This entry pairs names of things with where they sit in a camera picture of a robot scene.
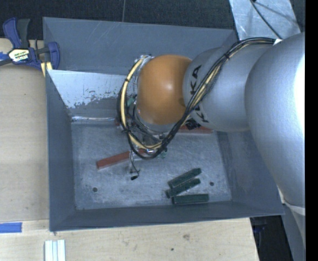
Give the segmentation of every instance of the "scratched surface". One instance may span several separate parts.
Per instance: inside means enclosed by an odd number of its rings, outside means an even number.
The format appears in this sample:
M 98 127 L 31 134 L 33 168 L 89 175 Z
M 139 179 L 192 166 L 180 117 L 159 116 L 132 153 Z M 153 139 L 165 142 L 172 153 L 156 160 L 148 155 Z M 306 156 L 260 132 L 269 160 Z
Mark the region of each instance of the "scratched surface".
M 201 183 L 183 194 L 208 193 L 210 201 L 231 199 L 216 133 L 177 134 L 165 158 L 136 159 L 139 177 L 130 180 L 129 163 L 98 171 L 96 161 L 129 150 L 126 135 L 115 125 L 73 123 L 76 206 L 78 209 L 167 205 L 167 182 L 200 167 Z
M 277 39 L 249 0 L 229 0 L 229 3 L 240 40 L 253 37 Z M 255 6 L 283 39 L 301 32 L 290 0 L 257 0 Z

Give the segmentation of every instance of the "gray floor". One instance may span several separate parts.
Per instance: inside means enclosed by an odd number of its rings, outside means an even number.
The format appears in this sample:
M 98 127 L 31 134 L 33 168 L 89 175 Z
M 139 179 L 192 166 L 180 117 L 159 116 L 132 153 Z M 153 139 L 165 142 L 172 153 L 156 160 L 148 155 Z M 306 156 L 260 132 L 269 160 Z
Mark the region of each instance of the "gray floor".
M 305 0 L 290 0 L 301 30 Z M 42 17 L 143 22 L 178 26 L 233 29 L 228 0 L 0 0 L 3 22 L 16 16 L 31 18 L 30 39 L 42 39 Z

